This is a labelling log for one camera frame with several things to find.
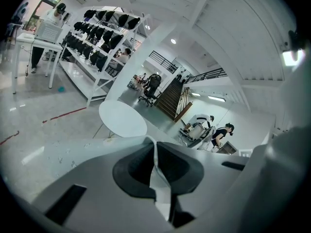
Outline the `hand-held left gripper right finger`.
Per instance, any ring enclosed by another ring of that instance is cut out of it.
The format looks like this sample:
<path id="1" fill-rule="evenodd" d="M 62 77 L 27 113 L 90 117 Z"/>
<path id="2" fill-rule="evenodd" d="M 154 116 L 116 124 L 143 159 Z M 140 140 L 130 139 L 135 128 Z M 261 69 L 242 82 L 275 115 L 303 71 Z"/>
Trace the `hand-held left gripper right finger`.
<path id="1" fill-rule="evenodd" d="M 171 190 L 169 222 L 181 227 L 197 219 L 225 195 L 247 157 L 157 143 L 158 167 Z"/>

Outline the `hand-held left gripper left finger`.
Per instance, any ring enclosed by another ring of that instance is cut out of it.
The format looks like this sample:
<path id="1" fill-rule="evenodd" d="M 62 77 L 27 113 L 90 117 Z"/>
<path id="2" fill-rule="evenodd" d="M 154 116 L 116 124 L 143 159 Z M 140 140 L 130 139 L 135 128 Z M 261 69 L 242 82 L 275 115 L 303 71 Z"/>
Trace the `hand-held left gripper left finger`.
<path id="1" fill-rule="evenodd" d="M 173 229 L 156 208 L 150 187 L 153 143 L 83 161 L 45 188 L 33 205 L 77 233 L 166 233 Z"/>

